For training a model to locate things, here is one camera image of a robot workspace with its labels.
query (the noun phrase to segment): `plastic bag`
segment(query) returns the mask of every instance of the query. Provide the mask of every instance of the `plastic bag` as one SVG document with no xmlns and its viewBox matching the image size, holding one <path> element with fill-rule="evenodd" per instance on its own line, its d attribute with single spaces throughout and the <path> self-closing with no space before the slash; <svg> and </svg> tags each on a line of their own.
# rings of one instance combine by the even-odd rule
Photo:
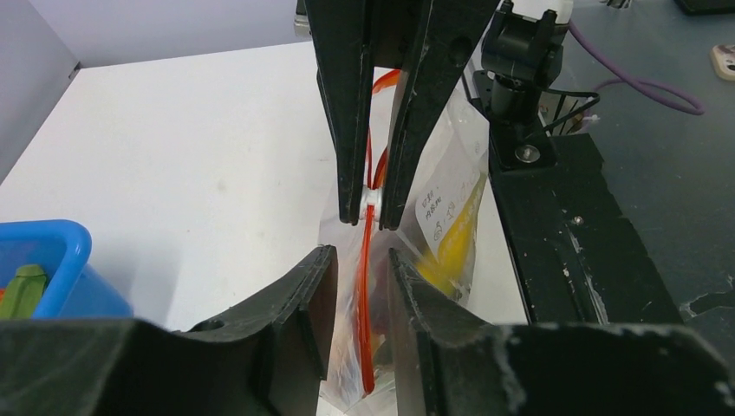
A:
<svg viewBox="0 0 735 416">
<path fill-rule="evenodd" d="M 372 160 L 379 159 L 387 143 L 393 94 L 394 88 L 388 88 L 373 98 L 372 146 L 368 148 Z M 427 281 L 459 304 L 466 304 L 472 287 L 477 213 L 487 183 L 487 134 L 485 118 L 467 102 L 464 93 L 455 91 L 421 155 L 397 231 L 377 231 L 377 226 L 366 227 L 365 220 L 357 226 L 340 222 L 336 184 L 333 186 L 319 233 L 320 244 L 337 248 L 340 264 L 335 330 L 322 397 L 343 412 L 380 414 L 395 406 L 387 338 L 389 248 L 403 251 Z M 366 230 L 370 236 L 368 279 L 367 287 L 361 288 Z"/>
</svg>

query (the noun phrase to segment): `handwritten label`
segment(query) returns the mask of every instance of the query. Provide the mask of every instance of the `handwritten label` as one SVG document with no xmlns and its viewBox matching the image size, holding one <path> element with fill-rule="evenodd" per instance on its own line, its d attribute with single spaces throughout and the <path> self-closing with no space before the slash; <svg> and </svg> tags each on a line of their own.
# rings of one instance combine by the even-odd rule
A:
<svg viewBox="0 0 735 416">
<path fill-rule="evenodd" d="M 457 220 L 480 179 L 480 171 L 456 136 L 419 193 L 416 218 L 434 256 L 446 232 Z"/>
</svg>

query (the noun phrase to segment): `blue plastic bin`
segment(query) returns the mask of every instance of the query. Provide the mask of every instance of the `blue plastic bin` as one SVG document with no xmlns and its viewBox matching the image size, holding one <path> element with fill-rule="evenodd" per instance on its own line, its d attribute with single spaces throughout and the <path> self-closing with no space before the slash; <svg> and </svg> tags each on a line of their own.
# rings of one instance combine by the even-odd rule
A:
<svg viewBox="0 0 735 416">
<path fill-rule="evenodd" d="M 40 264 L 51 277 L 34 318 L 126 317 L 133 310 L 87 260 L 89 231 L 74 221 L 0 224 L 0 288 L 18 267 Z"/>
</svg>

